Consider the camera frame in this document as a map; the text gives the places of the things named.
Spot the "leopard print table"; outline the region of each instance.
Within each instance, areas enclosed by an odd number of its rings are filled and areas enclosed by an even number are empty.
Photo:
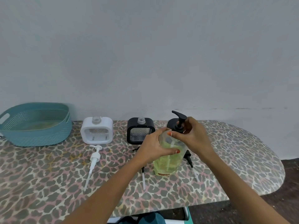
[[[155,121],[155,127],[167,121]],[[285,172],[279,158],[258,137],[219,121],[200,121],[214,150],[258,194],[276,191]],[[73,122],[69,138],[54,146],[16,147],[0,139],[0,223],[59,223],[91,196],[134,156],[137,146],[126,142],[127,121],[114,121],[112,143],[104,145],[89,186],[83,192],[92,154],[80,135],[81,121]],[[112,217],[134,215],[227,200],[210,169],[192,154],[197,182],[185,160],[175,175],[154,175],[145,169],[146,190],[137,173]]]

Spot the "gray wall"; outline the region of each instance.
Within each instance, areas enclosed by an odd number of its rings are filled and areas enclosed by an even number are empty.
[[[0,113],[222,120],[299,157],[299,0],[0,0]]]

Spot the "dark floor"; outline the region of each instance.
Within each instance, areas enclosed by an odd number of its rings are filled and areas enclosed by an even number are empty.
[[[282,187],[262,198],[291,224],[299,223],[299,158],[282,160],[286,178]],[[244,223],[230,201],[189,207],[194,224]],[[162,215],[167,219],[182,219],[182,210],[166,210]]]

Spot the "clear plastic bottle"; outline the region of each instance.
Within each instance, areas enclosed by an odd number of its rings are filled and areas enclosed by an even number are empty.
[[[158,176],[166,176],[176,173],[182,162],[185,152],[188,149],[183,142],[169,136],[167,132],[169,131],[163,132],[159,136],[160,145],[164,148],[177,148],[180,150],[180,153],[162,156],[154,161],[154,171]]]

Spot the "threaded bottle opening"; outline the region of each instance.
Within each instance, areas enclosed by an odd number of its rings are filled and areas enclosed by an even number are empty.
[[[102,117],[92,117],[93,124],[99,124],[102,121]]]
[[[145,124],[145,118],[144,117],[139,117],[138,120],[137,120],[137,123]]]

